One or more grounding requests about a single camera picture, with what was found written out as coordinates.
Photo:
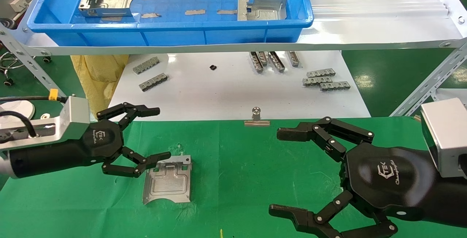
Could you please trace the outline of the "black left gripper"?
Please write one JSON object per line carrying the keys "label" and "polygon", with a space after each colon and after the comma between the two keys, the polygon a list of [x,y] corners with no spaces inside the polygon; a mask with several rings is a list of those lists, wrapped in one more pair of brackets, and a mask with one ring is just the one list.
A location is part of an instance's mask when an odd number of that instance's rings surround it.
{"label": "black left gripper", "polygon": [[[106,175],[138,178],[144,171],[155,168],[159,161],[169,159],[171,153],[141,156],[123,147],[122,131],[135,118],[157,116],[160,112],[160,108],[128,102],[97,112],[99,122],[91,123],[79,139],[10,150],[9,176],[20,179],[103,162],[102,171]],[[109,121],[122,114],[124,117],[118,125]],[[121,155],[135,163],[135,167],[112,164]]]}

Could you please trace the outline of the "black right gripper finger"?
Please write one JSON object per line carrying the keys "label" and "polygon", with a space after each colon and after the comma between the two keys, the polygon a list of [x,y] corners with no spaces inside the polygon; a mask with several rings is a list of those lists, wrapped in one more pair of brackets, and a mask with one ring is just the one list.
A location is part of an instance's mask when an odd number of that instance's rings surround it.
{"label": "black right gripper finger", "polygon": [[331,117],[324,117],[314,123],[300,122],[295,128],[280,127],[277,130],[278,140],[312,141],[335,162],[343,162],[347,150],[335,137],[360,145],[364,142],[371,144],[374,134],[371,131]]}

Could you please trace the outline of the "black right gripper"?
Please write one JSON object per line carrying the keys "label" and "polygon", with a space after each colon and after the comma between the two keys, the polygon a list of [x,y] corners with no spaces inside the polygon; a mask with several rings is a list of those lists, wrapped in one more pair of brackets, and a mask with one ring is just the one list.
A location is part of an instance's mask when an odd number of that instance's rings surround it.
{"label": "black right gripper", "polygon": [[[318,213],[271,204],[270,216],[289,219],[296,231],[318,238],[390,238],[398,227],[386,216],[467,225],[466,179],[441,177],[427,151],[360,144],[345,154],[342,176],[346,191]],[[332,227],[349,203],[375,224],[343,232]]]}

